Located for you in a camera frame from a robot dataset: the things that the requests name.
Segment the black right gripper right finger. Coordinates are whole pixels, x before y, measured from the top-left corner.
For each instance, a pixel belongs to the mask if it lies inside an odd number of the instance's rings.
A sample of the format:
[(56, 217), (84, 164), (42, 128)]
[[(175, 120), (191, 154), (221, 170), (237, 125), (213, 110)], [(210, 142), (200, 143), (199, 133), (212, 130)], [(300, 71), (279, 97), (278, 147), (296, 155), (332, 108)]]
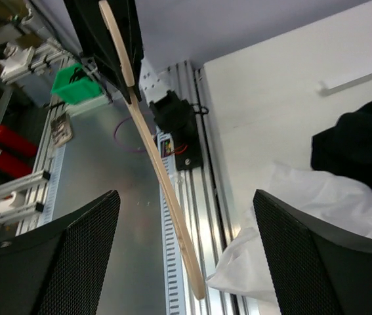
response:
[(372, 314), (372, 239), (264, 190), (253, 205), (282, 314)]

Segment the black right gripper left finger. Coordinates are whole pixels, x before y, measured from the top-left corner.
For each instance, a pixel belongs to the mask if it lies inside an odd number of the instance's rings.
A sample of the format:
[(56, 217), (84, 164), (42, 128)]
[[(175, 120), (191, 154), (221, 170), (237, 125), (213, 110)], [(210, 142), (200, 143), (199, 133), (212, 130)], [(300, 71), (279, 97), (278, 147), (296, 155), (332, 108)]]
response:
[(96, 314), (119, 217), (110, 190), (0, 241), (0, 314)]

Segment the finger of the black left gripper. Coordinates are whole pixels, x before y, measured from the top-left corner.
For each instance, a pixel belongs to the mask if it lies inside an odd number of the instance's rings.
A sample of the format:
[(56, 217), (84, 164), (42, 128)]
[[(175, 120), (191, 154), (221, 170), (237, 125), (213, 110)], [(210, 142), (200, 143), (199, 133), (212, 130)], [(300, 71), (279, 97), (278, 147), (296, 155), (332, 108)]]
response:
[[(130, 101), (128, 86), (122, 74), (122, 65), (102, 17), (98, 1), (65, 1), (70, 20), (81, 44), (85, 57), (92, 57), (98, 71)], [(108, 1), (121, 33), (133, 71), (133, 91), (141, 99), (138, 87), (144, 58), (140, 24), (134, 1)]]

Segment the white t shirt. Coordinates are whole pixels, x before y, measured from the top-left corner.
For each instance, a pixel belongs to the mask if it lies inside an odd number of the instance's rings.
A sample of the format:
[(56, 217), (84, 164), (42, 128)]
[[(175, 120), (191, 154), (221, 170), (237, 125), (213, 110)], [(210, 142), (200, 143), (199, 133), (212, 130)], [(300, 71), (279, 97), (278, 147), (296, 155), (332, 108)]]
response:
[(208, 286), (282, 314), (372, 314), (372, 190), (277, 164)]

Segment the beige wooden hanger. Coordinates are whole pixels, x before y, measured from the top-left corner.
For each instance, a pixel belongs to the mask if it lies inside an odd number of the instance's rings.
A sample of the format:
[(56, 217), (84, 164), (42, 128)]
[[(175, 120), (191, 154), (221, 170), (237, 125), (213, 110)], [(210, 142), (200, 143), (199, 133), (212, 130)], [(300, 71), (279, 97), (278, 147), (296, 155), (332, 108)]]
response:
[(150, 161), (152, 162), (157, 179), (162, 187), (166, 204), (169, 208), (171, 220), (173, 222), (176, 238), (180, 248), (180, 254), (188, 275), (188, 283), (192, 288), (195, 298), (202, 300), (206, 297), (203, 275), (201, 273), (196, 252), (184, 220), (182, 208), (176, 198), (173, 185), (171, 184), (171, 180), (164, 167), (151, 132), (144, 120), (142, 113), (140, 112), (138, 99), (134, 93), (135, 79), (133, 69), (119, 30), (119, 26), (117, 25), (110, 4), (107, 1), (99, 1), (98, 5), (103, 21), (110, 32), (121, 63), (121, 73), (123, 74), (124, 83), (127, 86), (127, 91), (130, 97), (130, 100), (127, 100), (125, 103), (133, 118), (136, 128), (138, 129), (141, 139), (145, 144), (146, 151), (149, 155)]

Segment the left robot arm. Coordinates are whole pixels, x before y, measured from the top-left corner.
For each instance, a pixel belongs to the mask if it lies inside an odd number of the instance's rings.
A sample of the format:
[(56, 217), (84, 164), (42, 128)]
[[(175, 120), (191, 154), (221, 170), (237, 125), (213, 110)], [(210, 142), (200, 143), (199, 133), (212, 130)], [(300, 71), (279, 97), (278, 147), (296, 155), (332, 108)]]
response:
[(92, 58), (103, 75), (124, 97), (133, 88), (138, 98), (145, 98), (155, 124), (172, 136), (173, 148), (160, 144), (162, 157), (173, 155), (177, 170), (203, 166), (197, 131), (196, 112), (160, 79), (145, 59), (142, 34), (134, 1), (107, 2), (125, 46), (127, 62), (120, 60), (110, 33), (110, 24), (98, 1), (66, 1), (70, 20), (81, 44), (84, 57)]

